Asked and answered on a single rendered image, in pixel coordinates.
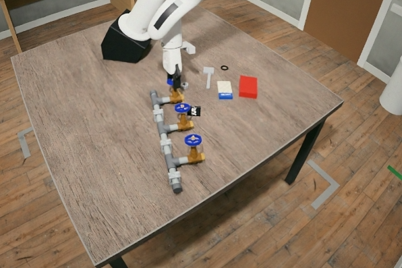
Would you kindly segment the black tag with gold chain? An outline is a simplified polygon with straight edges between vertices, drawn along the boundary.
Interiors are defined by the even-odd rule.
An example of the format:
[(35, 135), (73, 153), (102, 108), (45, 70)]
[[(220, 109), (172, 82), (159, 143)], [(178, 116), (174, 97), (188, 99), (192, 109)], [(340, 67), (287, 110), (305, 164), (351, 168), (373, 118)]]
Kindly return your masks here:
[(188, 111), (189, 116), (200, 116), (201, 106), (190, 106), (190, 110)]

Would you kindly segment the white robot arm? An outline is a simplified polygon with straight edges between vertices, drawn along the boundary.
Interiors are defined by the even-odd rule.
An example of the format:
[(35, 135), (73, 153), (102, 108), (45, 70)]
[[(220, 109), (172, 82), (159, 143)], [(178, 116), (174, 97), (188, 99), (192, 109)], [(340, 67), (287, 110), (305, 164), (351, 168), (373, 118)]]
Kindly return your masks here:
[(131, 13), (120, 17), (119, 27), (132, 39), (161, 40), (163, 48), (180, 47), (189, 54), (195, 53), (195, 46), (182, 42), (181, 18), (202, 1), (137, 0)]

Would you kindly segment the grey and white pipe manifold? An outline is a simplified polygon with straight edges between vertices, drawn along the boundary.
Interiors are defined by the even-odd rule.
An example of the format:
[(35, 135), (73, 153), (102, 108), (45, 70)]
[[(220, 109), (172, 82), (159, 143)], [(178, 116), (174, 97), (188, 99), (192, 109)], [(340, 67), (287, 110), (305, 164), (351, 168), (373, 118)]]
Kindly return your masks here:
[[(187, 155), (186, 157), (174, 157), (173, 154), (171, 154), (172, 148), (171, 148), (171, 139), (167, 140), (167, 133), (171, 132), (173, 130), (178, 130), (178, 131), (185, 131), (186, 129), (191, 129), (194, 127), (192, 121), (186, 121), (185, 118), (185, 113), (190, 110), (190, 105), (186, 103), (180, 103), (175, 106), (175, 110), (177, 112), (180, 112), (181, 118), (180, 118), (180, 123), (177, 122), (177, 124), (169, 125), (164, 123), (164, 117), (163, 117), (163, 109), (160, 109), (160, 105), (163, 103), (177, 103), (178, 101), (181, 102), (184, 97), (180, 94), (177, 94), (177, 89), (173, 89), (172, 91), (172, 96), (169, 95), (169, 97), (158, 97), (156, 90), (151, 90), (150, 91), (150, 98), (152, 101), (152, 107), (153, 107), (153, 115), (154, 115), (154, 122), (157, 122), (157, 128), (159, 131), (159, 136), (161, 138), (160, 143), (161, 143), (161, 152), (165, 153), (165, 162), (167, 165), (167, 170), (168, 170), (168, 178), (169, 178), (169, 185), (172, 186), (173, 192), (181, 192), (182, 187), (181, 187), (181, 176), (179, 171), (176, 171), (177, 168), (176, 166), (180, 166), (180, 164), (184, 163), (197, 163), (197, 162), (202, 162), (205, 160), (204, 158), (204, 153), (197, 153), (196, 150), (196, 145), (199, 145), (202, 142), (202, 137), (197, 135), (197, 134), (190, 134), (185, 137), (185, 143), (189, 146), (191, 146), (191, 151), (190, 155)], [(178, 107), (181, 107), (177, 109)], [(185, 107), (188, 107), (185, 109)], [(181, 110), (182, 109), (182, 110)], [(162, 115), (161, 115), (162, 114)], [(195, 139), (199, 138), (199, 139)], [(191, 138), (191, 139), (189, 139)], [(191, 142), (188, 142), (191, 141)], [(198, 141), (198, 142), (195, 142)]]

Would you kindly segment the red block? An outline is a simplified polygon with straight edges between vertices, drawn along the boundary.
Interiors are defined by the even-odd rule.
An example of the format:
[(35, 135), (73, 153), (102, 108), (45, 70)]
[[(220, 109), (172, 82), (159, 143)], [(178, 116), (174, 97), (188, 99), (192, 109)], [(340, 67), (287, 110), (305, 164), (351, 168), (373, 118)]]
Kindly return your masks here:
[(257, 78), (249, 76), (240, 76), (239, 97), (256, 99)]

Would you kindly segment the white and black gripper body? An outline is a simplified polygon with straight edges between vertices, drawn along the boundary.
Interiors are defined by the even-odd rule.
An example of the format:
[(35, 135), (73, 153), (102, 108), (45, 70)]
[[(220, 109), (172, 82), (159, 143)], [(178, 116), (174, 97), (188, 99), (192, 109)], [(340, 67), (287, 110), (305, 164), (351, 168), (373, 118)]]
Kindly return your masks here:
[(177, 63), (179, 65), (179, 69), (182, 70), (180, 47), (175, 49), (163, 48), (163, 67), (170, 74), (174, 74), (174, 72), (176, 71), (175, 64)]

